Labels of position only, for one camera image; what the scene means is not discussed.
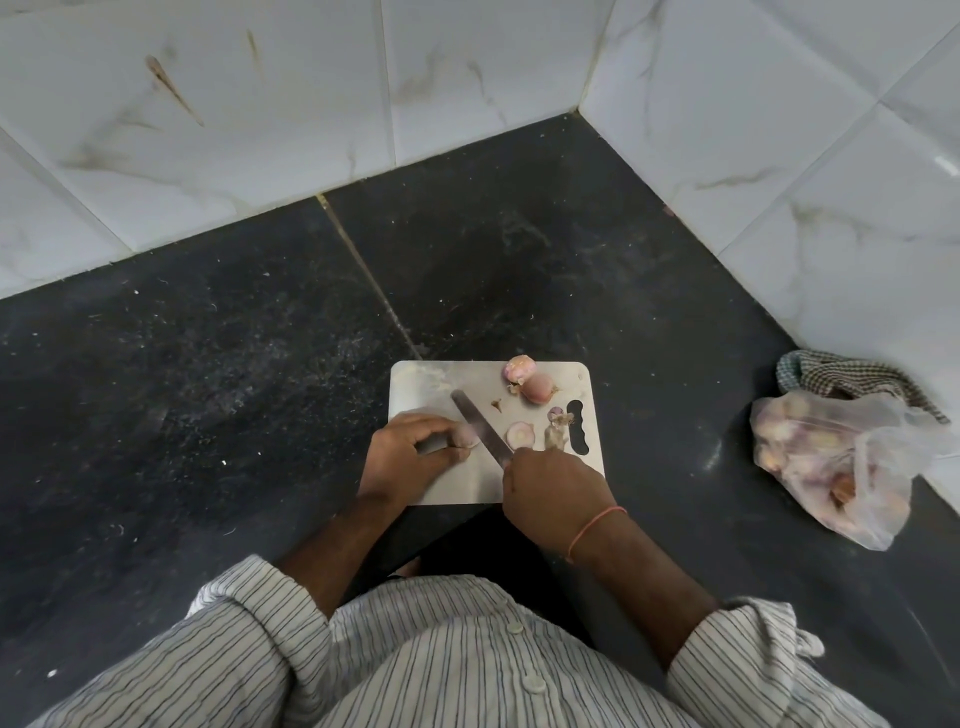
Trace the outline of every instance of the wall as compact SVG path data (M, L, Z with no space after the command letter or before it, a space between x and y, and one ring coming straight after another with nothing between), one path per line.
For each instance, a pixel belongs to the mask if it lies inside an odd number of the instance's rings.
M958 23L954 0L617 0L581 105L797 341L901 365L956 423ZM960 509L960 457L930 477Z
M611 7L0 0L0 295L573 109Z

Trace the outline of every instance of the hand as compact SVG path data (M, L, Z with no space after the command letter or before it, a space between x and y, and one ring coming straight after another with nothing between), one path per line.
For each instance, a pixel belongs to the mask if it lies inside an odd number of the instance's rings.
M568 452L521 448L503 472L503 513L541 548L566 554L580 529L612 505L603 475Z
M357 497L381 498L398 516L410 503L419 500L437 477L469 457L469 449L464 448L443 448L426 455L417 452L418 442L456 426L457 423L439 415L396 415L371 438Z

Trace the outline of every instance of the pink thread bracelet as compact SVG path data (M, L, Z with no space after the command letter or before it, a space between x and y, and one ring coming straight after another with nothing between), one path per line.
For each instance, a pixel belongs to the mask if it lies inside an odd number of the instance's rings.
M600 519L602 519L604 516L606 516L608 513L613 513L613 511L620 511L621 513L626 513L627 509L624 508L622 505L612 505L610 508L605 508L604 510L600 511L600 513L598 513L596 516L591 518L587 522L587 525L581 528L580 533L574 536L573 541L570 542L570 548L566 550L567 562L569 562L570 564L573 563L573 547L577 545L577 542L580 541L581 538L583 538L583 535L587 533L588 529L592 525L594 525L596 522L598 522Z

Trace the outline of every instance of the plastic bag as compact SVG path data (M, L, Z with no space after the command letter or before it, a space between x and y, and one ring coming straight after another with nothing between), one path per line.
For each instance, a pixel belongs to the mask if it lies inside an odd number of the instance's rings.
M807 513L885 551L910 515L911 480L955 438L932 415L887 394L829 400L803 390L754 402L754 461Z

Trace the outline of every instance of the shirt sleeve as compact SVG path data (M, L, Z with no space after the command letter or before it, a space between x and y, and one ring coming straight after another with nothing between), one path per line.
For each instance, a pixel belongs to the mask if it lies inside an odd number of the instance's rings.
M738 599L693 631L667 689L709 728L889 728L806 660L823 654L823 643L797 628L789 604Z
M250 556L204 586L186 619L33 726L312 726L328 650L306 590Z

